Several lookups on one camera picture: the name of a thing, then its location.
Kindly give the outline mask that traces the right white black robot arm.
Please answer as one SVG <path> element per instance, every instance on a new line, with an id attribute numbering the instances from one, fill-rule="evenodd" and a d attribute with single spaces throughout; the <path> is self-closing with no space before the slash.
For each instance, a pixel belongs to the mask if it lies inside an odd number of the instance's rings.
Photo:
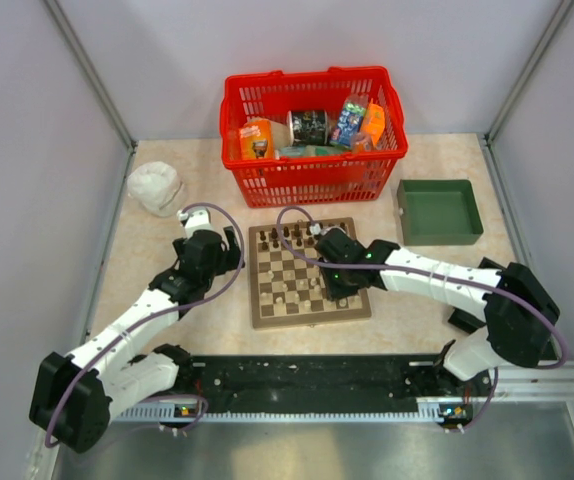
<path id="1" fill-rule="evenodd" d="M 363 246 L 340 227 L 314 227 L 328 294 L 340 300 L 360 290 L 420 295 L 478 321 L 466 338 L 446 346 L 433 374 L 436 388 L 454 396 L 477 374 L 511 364 L 536 368 L 560 310 L 527 266 L 473 268 L 414 253 L 394 242 Z"/>

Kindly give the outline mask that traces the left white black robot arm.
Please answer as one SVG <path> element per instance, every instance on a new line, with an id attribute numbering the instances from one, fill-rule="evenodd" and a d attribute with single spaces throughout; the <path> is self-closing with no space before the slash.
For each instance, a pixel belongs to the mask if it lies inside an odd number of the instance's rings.
<path id="1" fill-rule="evenodd" d="M 69 353 L 52 352 L 41 361 L 29 419 L 44 431 L 46 448 L 64 445 L 84 453 L 124 410 L 159 391 L 179 397 L 193 387 L 192 370 L 172 357 L 137 356 L 191 309 L 221 296 L 213 281 L 240 274 L 244 236 L 232 224 L 223 233 L 199 228 L 177 244 L 176 263 L 157 274 L 118 319 Z"/>

